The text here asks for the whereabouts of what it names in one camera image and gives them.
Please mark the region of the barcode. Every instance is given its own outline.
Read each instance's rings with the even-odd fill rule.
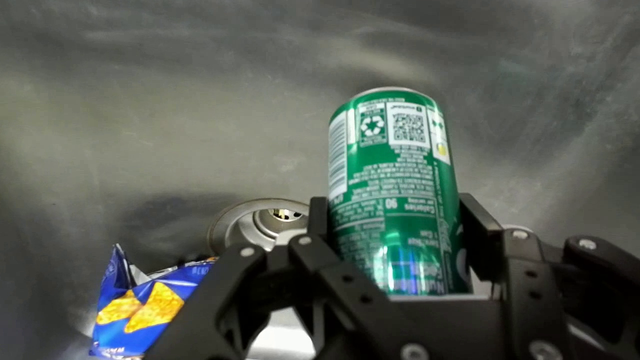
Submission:
[[[425,106],[388,104],[390,140],[392,147],[425,147],[428,148],[428,125]]]
[[[328,199],[347,193],[347,112],[328,128]]]

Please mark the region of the chip bag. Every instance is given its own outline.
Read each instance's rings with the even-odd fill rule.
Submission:
[[[100,286],[91,354],[108,360],[140,360],[211,267],[212,261],[201,261],[147,276],[128,265],[116,244]]]

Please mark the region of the soda can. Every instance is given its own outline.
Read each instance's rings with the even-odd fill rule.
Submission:
[[[442,109],[410,89],[373,89],[328,128],[332,230],[347,262],[390,296],[471,292]]]

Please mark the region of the recycling symbol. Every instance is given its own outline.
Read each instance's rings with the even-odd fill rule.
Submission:
[[[368,138],[381,135],[382,128],[385,128],[382,116],[365,119],[361,125],[363,135]]]

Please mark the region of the screw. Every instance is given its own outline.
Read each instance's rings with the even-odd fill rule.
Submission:
[[[255,249],[242,249],[242,250],[241,250],[241,256],[242,256],[242,258],[248,258],[248,256],[253,256],[253,255],[257,255]]]
[[[428,360],[428,352],[420,344],[402,346],[402,360]]]
[[[591,239],[580,239],[579,247],[587,249],[587,250],[597,250],[598,249],[598,244],[594,241],[591,241]]]
[[[524,232],[524,230],[515,230],[513,236],[520,239],[520,241],[528,241],[528,232]]]
[[[545,341],[535,341],[528,344],[528,351],[533,352],[535,360],[563,360],[560,351]]]
[[[303,247],[313,244],[313,239],[304,236],[304,239],[298,241],[298,244],[303,244]]]

